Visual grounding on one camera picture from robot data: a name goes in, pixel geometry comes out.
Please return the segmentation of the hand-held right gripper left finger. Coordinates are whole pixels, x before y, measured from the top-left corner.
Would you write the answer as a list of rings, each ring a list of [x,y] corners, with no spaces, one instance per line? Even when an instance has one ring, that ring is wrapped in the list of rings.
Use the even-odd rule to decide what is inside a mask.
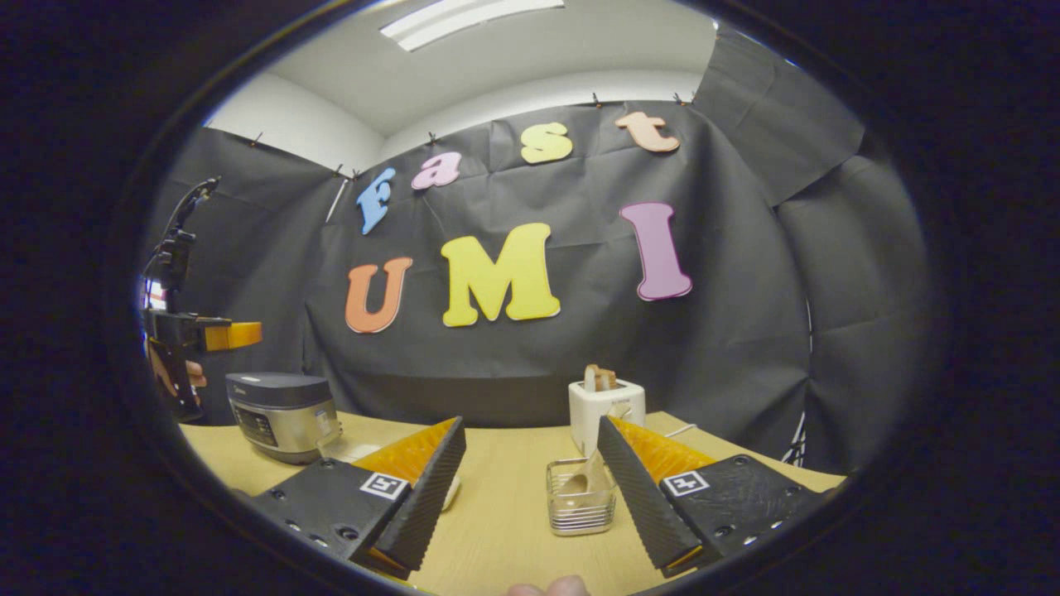
[[[321,458],[251,502],[315,550],[406,580],[422,567],[465,450],[465,420],[453,416],[354,463]]]

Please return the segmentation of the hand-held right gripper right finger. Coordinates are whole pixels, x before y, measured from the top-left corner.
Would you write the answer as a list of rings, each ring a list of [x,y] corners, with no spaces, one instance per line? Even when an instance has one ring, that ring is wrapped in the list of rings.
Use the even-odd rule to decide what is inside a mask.
[[[601,417],[597,449],[667,578],[756,546],[829,498],[750,455],[713,459],[617,416]]]

